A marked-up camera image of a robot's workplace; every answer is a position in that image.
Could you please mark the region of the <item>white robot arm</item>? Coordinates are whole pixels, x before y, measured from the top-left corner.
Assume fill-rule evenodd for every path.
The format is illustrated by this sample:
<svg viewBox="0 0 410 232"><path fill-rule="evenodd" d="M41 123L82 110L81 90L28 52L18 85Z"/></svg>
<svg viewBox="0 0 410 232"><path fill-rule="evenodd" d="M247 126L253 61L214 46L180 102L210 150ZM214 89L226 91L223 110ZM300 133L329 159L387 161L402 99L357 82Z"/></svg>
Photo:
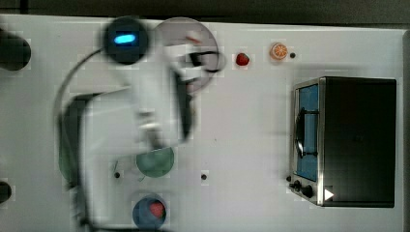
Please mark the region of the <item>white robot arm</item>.
<svg viewBox="0 0 410 232"><path fill-rule="evenodd" d="M81 115L79 181L99 229L156 232L168 226L176 148L193 131L193 95L223 68L214 34L173 17L150 26L133 16L102 31L102 52L123 79Z"/></svg>

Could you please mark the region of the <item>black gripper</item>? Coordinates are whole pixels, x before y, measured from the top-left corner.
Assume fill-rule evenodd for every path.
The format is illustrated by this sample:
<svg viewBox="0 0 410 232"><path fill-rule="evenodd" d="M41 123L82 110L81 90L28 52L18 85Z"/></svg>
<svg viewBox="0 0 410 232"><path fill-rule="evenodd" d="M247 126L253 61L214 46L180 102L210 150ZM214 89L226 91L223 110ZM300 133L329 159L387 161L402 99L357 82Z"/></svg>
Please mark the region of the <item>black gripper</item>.
<svg viewBox="0 0 410 232"><path fill-rule="evenodd" d="M202 49L190 43L168 45L164 53L184 82L209 80L226 64L224 54L218 50Z"/></svg>

